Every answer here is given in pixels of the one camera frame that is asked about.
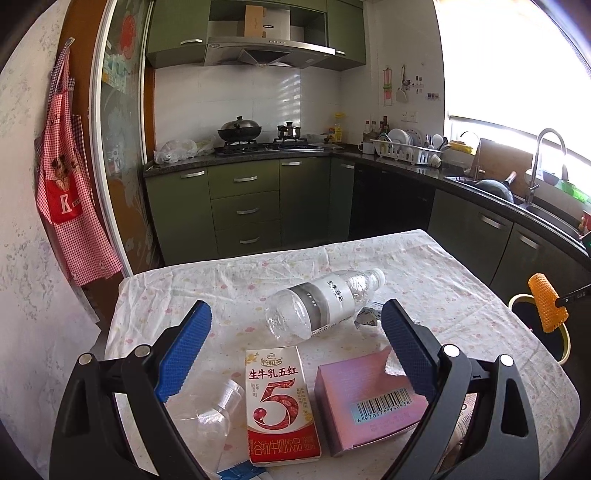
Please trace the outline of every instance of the green cabinet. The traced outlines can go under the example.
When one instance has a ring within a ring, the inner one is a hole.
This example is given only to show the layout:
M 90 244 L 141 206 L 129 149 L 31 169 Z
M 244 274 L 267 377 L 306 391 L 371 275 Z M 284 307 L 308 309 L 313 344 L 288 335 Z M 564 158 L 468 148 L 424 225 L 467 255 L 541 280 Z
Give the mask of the green cabinet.
M 363 3 L 357 0 L 327 0 L 328 45 L 335 58 L 316 64 L 331 70 L 346 70 L 365 65 L 365 27 Z
M 333 158 L 330 161 L 329 241 L 346 242 L 349 237 L 355 164 Z
M 535 273 L 546 275 L 559 295 L 591 283 L 591 274 L 587 269 L 542 237 L 516 223 L 492 280 L 491 290 L 507 304 L 517 294 L 531 294 L 527 282 Z
M 146 189 L 166 265 L 217 258 L 205 168 L 149 177 Z
M 222 258 L 272 252 L 281 247 L 279 220 L 247 223 L 216 232 Z
M 278 4 L 326 12 L 326 0 L 273 0 Z
M 330 160 L 280 160 L 281 245 L 313 247 L 328 236 Z
M 210 0 L 154 2 L 146 56 L 154 68 L 205 58 Z
M 212 199 L 278 190 L 278 165 L 278 160 L 259 160 L 209 167 Z
M 490 285 L 512 222 L 474 203 L 437 190 L 427 232 L 485 285 Z

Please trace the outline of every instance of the pot lid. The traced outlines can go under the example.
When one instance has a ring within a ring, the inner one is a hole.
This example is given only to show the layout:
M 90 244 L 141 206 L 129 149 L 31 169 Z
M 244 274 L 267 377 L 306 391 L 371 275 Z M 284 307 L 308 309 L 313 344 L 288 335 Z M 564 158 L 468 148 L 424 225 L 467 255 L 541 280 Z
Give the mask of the pot lid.
M 223 124 L 220 130 L 232 130 L 234 128 L 250 127 L 260 127 L 260 125 L 254 120 L 243 120 L 241 116 L 237 116 L 235 120 Z

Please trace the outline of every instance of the kitchen cabinet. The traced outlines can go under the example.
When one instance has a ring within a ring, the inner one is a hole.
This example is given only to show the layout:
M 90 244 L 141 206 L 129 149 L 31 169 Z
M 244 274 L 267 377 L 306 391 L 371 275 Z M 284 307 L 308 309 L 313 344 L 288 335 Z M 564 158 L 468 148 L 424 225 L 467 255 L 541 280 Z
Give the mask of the kitchen cabinet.
M 327 158 L 280 160 L 281 245 L 307 248 L 328 236 L 330 161 Z
M 507 304 L 519 293 L 531 294 L 527 282 L 535 273 L 546 275 L 559 295 L 591 283 L 591 273 L 586 268 L 516 223 L 492 280 L 491 290 Z
M 217 249 L 223 258 L 278 250 L 281 246 L 279 220 L 247 223 L 216 232 Z
M 203 61 L 210 4 L 210 0 L 154 2 L 146 50 L 152 67 Z
M 289 5 L 291 7 L 305 8 L 306 10 L 317 10 L 326 12 L 326 0 L 273 0 L 276 3 Z
M 279 192 L 251 193 L 212 200 L 212 212 L 216 230 L 279 220 Z
M 435 188 L 381 168 L 356 165 L 349 239 L 426 230 Z
M 437 190 L 427 232 L 481 282 L 490 285 L 512 226 L 495 213 Z
M 329 241 L 345 242 L 349 237 L 355 164 L 333 158 L 330 160 Z
M 363 3 L 357 0 L 327 0 L 328 46 L 336 57 L 316 64 L 331 70 L 346 70 L 365 65 L 365 26 Z
M 278 165 L 278 160 L 259 160 L 209 167 L 212 199 L 279 190 Z
M 208 184 L 205 168 L 146 179 L 152 218 L 166 265 L 217 258 Z

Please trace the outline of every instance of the dish rack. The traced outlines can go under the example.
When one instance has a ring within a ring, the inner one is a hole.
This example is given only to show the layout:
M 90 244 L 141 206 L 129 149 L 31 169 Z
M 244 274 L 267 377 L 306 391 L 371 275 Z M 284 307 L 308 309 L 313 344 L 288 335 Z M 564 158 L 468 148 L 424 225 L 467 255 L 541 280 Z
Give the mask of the dish rack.
M 372 140 L 372 142 L 380 157 L 402 160 L 411 165 L 427 165 L 433 155 L 441 157 L 441 152 L 432 148 L 416 147 L 386 140 Z

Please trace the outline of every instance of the plastic wrapper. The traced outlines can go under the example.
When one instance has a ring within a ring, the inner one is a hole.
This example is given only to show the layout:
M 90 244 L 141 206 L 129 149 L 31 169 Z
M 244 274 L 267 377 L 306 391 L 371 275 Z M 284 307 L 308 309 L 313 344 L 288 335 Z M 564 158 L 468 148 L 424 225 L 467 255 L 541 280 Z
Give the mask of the plastic wrapper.
M 154 152 L 154 161 L 158 165 L 176 163 L 193 157 L 202 157 L 214 152 L 214 137 L 195 143 L 193 140 L 171 140 L 166 142 L 159 151 Z

